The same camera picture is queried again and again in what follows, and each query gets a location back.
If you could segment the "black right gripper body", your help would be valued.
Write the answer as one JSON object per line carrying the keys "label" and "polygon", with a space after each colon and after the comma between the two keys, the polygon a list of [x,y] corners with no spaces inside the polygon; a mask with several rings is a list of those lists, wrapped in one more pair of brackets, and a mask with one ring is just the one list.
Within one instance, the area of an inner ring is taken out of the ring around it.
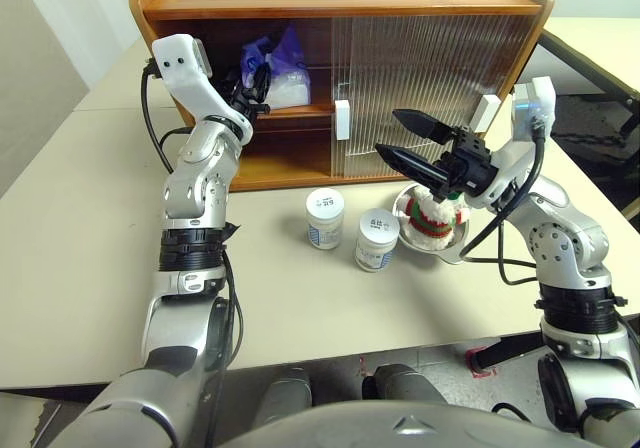
{"label": "black right gripper body", "polygon": [[478,196],[494,180],[498,169],[491,164],[491,152],[483,139],[462,128],[437,125],[430,139],[440,145],[452,142],[434,166],[445,173],[446,180],[431,192],[437,201],[443,201],[452,193]]}

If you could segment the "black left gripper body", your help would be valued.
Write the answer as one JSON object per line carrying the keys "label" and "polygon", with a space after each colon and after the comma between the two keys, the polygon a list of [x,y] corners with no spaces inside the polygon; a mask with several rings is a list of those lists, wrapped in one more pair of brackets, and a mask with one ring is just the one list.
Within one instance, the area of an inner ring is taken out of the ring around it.
{"label": "black left gripper body", "polygon": [[256,119],[257,105],[263,100],[263,83],[245,87],[239,70],[229,70],[221,81],[221,94],[227,104],[247,119]]}

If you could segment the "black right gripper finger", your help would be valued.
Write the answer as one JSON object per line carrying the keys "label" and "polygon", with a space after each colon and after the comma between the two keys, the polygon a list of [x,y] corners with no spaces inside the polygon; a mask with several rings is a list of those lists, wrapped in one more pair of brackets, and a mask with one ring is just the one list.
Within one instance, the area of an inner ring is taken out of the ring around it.
{"label": "black right gripper finger", "polygon": [[431,190],[440,190],[448,182],[446,171],[406,148],[376,143],[375,149],[391,169]]}
{"label": "black right gripper finger", "polygon": [[394,109],[393,116],[409,132],[438,144],[446,144],[457,137],[457,130],[436,118],[415,109]]}

